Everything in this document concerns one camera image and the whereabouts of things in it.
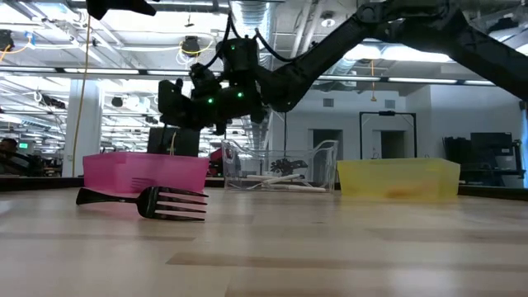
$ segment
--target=computer monitor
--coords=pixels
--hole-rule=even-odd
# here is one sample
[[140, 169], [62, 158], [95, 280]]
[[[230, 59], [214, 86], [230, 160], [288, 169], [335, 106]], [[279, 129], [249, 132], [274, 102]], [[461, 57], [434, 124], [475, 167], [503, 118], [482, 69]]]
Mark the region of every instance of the computer monitor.
[[200, 131], [167, 127], [150, 128], [148, 132], [147, 153], [170, 154], [172, 136], [174, 137], [174, 154], [178, 156], [198, 157], [200, 147]]
[[513, 156], [512, 133], [472, 133], [471, 147], [474, 152], [491, 151], [495, 156]]

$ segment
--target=ceiling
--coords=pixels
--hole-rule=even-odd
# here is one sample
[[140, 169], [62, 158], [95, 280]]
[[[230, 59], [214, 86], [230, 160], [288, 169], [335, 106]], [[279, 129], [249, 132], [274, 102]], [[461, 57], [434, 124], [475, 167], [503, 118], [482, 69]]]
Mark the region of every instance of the ceiling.
[[[227, 2], [217, 1], [161, 1], [153, 2], [158, 9], [156, 16], [144, 16], [133, 12], [109, 11], [102, 21], [91, 19], [90, 68], [147, 68], [147, 69], [189, 69], [196, 59], [185, 59], [179, 54], [179, 44], [186, 35], [199, 38], [202, 49], [206, 49], [197, 59], [208, 62], [215, 53], [215, 44], [224, 35], [226, 12], [229, 6], [234, 9], [237, 28], [251, 34], [255, 18], [243, 15], [247, 6], [255, 5], [252, 13], [266, 12], [261, 16], [259, 29], [267, 33], [269, 43], [281, 55], [290, 57], [299, 54], [304, 43], [320, 41], [346, 20], [364, 0], [285, 0], [270, 2]], [[514, 12], [521, 1], [510, 0], [470, 0], [460, 5], [466, 16], [475, 24], [482, 25], [493, 17]], [[22, 49], [31, 41], [27, 49], [17, 54], [7, 54], [0, 66], [41, 66], [52, 68], [84, 67], [87, 34], [86, 3], [83, 1], [41, 0], [35, 2], [0, 2], [0, 29], [12, 31], [14, 50]], [[336, 25], [322, 26], [320, 13], [332, 12]], [[295, 38], [301, 32], [299, 51], [294, 52]], [[377, 40], [367, 40], [366, 46], [386, 50], [388, 46]], [[282, 62], [273, 59], [262, 51], [268, 68], [277, 68]], [[215, 62], [211, 68], [220, 71], [222, 64]], [[480, 79], [479, 76], [452, 62], [423, 62], [409, 59], [376, 59], [372, 64], [356, 62], [346, 73], [358, 75], [391, 76], [401, 78], [453, 78]], [[4, 115], [0, 118], [0, 137], [16, 137], [36, 141], [44, 152], [55, 153], [64, 146], [65, 110], [45, 106], [39, 102], [40, 94], [51, 96], [68, 105], [68, 75], [62, 78], [32, 76], [0, 76], [0, 106], [5, 111], [53, 111], [54, 115]], [[101, 79], [106, 93], [104, 113], [111, 114], [103, 119], [102, 143], [106, 147], [126, 148], [142, 151], [146, 149], [148, 129], [158, 126], [147, 123], [141, 113], [157, 114], [158, 83], [155, 80], [129, 78]], [[370, 87], [369, 82], [359, 82], [353, 91], [363, 92]], [[401, 96], [413, 90], [407, 84], [383, 83], [380, 91], [395, 91]], [[184, 92], [191, 90], [186, 82]], [[148, 106], [116, 108], [111, 99], [118, 97], [140, 97], [150, 100]], [[137, 116], [119, 115], [124, 113]], [[237, 119], [230, 126], [228, 137], [248, 147], [260, 147], [266, 134], [264, 123], [258, 127], [247, 118]], [[209, 130], [202, 131], [200, 148], [207, 154], [222, 138]]]

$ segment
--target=table surface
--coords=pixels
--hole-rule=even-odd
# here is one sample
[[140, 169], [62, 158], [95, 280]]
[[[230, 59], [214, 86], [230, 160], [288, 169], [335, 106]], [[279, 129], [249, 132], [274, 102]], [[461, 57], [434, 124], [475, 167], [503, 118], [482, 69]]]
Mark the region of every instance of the table surface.
[[2, 296], [528, 296], [528, 204], [207, 189], [205, 223], [0, 193]]

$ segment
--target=metal frame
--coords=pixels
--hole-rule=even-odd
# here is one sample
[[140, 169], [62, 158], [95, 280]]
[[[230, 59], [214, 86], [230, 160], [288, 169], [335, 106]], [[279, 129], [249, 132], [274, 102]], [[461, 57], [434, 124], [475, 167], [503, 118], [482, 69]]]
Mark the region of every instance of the metal frame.
[[416, 130], [416, 113], [414, 112], [396, 112], [396, 111], [360, 111], [360, 160], [363, 159], [363, 115], [378, 116], [412, 116], [412, 130], [414, 134], [414, 157], [418, 158], [418, 142]]

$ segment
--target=plastic container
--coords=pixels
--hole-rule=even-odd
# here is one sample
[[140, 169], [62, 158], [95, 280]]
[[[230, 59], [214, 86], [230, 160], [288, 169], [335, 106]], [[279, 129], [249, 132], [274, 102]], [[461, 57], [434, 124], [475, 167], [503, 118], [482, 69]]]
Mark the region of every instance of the plastic container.
[[339, 161], [344, 199], [450, 201], [457, 197], [460, 165], [441, 158]]
[[115, 193], [168, 186], [202, 192], [209, 159], [151, 153], [101, 153], [86, 156], [84, 186]]
[[[253, 191], [302, 191], [329, 193], [334, 190], [337, 141], [324, 141], [310, 151], [266, 151], [241, 148], [235, 141], [222, 142], [225, 188]], [[268, 179], [296, 175], [293, 179]]]

